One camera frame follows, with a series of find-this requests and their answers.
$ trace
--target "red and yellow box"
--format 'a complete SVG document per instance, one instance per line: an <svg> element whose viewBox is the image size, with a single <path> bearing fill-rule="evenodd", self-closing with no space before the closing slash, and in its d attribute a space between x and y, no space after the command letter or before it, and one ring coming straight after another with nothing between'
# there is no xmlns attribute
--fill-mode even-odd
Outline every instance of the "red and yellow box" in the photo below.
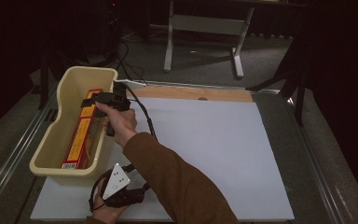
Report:
<svg viewBox="0 0 358 224"><path fill-rule="evenodd" d="M89 90L86 99L93 93L102 92L102 89ZM62 169L86 169L89 166L90 153L97 132L100 119L94 118L95 105L83 107L71 142L62 162Z"/></svg>

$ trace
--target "human arm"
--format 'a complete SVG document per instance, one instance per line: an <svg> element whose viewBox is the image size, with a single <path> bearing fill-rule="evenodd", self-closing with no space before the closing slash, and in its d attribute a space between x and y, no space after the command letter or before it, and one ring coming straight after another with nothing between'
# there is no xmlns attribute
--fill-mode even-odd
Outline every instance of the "human arm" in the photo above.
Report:
<svg viewBox="0 0 358 224"><path fill-rule="evenodd" d="M92 216L87 217L87 224L116 224L118 218L128 208L128 206L114 208L104 204L100 196L103 182L104 179L98 184L98 193L94 197L94 210L92 211Z"/></svg>
<svg viewBox="0 0 358 224"><path fill-rule="evenodd" d="M107 105L97 106L109 117L124 155L176 223L238 223L227 200L206 175L149 133L135 131L133 110L118 112Z"/></svg>

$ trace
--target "brown sleeve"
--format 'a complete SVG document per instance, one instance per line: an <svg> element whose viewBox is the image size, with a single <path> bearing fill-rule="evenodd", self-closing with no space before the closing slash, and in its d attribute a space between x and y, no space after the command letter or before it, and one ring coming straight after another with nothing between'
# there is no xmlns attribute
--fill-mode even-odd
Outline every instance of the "brown sleeve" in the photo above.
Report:
<svg viewBox="0 0 358 224"><path fill-rule="evenodd" d="M134 135L123 153L176 223L238 224L217 186L149 133Z"/></svg>
<svg viewBox="0 0 358 224"><path fill-rule="evenodd" d="M93 217L87 217L85 224L106 224L106 223L104 223L104 222L102 222L100 220L97 220L97 219L95 219Z"/></svg>

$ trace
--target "white surface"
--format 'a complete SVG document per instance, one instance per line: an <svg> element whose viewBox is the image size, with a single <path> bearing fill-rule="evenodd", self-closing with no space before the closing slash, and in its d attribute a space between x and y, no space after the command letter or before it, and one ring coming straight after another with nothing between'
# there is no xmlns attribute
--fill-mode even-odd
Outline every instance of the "white surface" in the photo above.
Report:
<svg viewBox="0 0 358 224"><path fill-rule="evenodd" d="M287 220L294 215L255 103L140 98L153 120L158 140L212 179L239 220ZM137 131L147 131L136 103ZM112 139L105 141L109 150ZM129 162L114 144L110 166ZM129 189L145 182L129 174ZM89 188L63 187L47 179L33 219L81 219L89 216ZM166 220L168 215L149 190L122 220Z"/></svg>

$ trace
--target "hand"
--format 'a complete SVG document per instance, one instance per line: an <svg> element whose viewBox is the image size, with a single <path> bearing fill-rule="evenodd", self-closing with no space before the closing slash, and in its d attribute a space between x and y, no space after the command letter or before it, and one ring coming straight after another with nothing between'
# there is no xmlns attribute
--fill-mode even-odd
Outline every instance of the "hand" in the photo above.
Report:
<svg viewBox="0 0 358 224"><path fill-rule="evenodd" d="M108 105L95 103L99 110L104 112L109 118L109 122L115 130L115 141L121 145L126 146L127 142L137 134L135 131L136 119L135 111L133 109L119 112L118 110L109 107Z"/></svg>
<svg viewBox="0 0 358 224"><path fill-rule="evenodd" d="M104 179L98 184L98 193L94 198L94 208L97 208L103 204L102 207L94 210L92 212L92 217L98 219L107 224L115 224L121 214L128 208L128 206L123 206L120 208L108 207L104 205L103 199L101 198L101 189L103 187Z"/></svg>

